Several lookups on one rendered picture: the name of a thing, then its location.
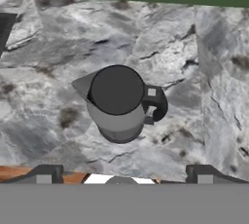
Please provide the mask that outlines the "grey electric kettle black lid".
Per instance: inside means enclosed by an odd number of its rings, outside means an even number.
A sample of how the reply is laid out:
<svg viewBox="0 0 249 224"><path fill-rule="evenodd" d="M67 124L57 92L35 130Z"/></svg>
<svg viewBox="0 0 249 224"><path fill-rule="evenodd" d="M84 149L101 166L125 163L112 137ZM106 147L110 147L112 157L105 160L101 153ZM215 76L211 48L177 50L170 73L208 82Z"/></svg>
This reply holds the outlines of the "grey electric kettle black lid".
<svg viewBox="0 0 249 224"><path fill-rule="evenodd" d="M125 65L110 65L72 82L86 101L89 116L110 142L136 139L145 125L160 121L168 111L161 87L147 85Z"/></svg>

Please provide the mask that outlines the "grey round knob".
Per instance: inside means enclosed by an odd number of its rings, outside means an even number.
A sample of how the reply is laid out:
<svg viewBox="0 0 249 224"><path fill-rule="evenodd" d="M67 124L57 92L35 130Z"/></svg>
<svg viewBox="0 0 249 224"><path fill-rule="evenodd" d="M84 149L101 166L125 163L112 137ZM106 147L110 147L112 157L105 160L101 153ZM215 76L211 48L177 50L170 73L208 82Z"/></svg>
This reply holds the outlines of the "grey round knob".
<svg viewBox="0 0 249 224"><path fill-rule="evenodd" d="M113 176L108 181L107 184L136 184L136 181L131 177L120 177L120 176Z"/></svg>

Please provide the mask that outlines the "black hob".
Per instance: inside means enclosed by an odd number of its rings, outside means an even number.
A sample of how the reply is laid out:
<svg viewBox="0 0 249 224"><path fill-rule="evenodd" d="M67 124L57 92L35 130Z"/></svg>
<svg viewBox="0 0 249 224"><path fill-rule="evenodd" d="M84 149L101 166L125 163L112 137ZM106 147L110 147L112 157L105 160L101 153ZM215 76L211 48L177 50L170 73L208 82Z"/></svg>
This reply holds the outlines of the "black hob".
<svg viewBox="0 0 249 224"><path fill-rule="evenodd" d="M2 55L13 25L15 24L17 14L0 13L0 56Z"/></svg>

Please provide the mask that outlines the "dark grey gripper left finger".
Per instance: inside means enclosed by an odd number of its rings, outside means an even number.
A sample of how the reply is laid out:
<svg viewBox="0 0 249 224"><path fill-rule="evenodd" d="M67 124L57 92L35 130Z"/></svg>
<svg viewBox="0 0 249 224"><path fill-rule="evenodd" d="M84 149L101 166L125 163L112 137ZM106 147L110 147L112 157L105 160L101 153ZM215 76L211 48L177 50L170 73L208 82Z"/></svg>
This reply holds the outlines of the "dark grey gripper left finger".
<svg viewBox="0 0 249 224"><path fill-rule="evenodd" d="M4 180L4 183L62 184L63 173L62 165L39 165L24 175Z"/></svg>

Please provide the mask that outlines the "white cupboard front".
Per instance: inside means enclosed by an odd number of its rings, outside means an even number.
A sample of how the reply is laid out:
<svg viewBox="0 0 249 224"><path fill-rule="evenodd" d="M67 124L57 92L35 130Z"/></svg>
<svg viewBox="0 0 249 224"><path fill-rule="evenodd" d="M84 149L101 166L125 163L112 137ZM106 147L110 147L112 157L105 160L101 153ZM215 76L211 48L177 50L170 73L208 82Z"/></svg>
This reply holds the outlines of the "white cupboard front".
<svg viewBox="0 0 249 224"><path fill-rule="evenodd" d="M107 181L117 175L91 174L85 181L85 184L107 184ZM154 184L155 181L147 178L131 177L136 181L136 184Z"/></svg>

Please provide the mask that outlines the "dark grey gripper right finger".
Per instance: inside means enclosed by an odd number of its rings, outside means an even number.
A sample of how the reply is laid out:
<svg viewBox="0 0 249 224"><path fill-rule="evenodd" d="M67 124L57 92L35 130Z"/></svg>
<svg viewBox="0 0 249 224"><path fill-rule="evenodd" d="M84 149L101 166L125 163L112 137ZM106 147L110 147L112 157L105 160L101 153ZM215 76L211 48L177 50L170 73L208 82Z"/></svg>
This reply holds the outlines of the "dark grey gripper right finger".
<svg viewBox="0 0 249 224"><path fill-rule="evenodd" d="M210 165L187 165L186 182L195 184L246 183L246 180L225 175Z"/></svg>

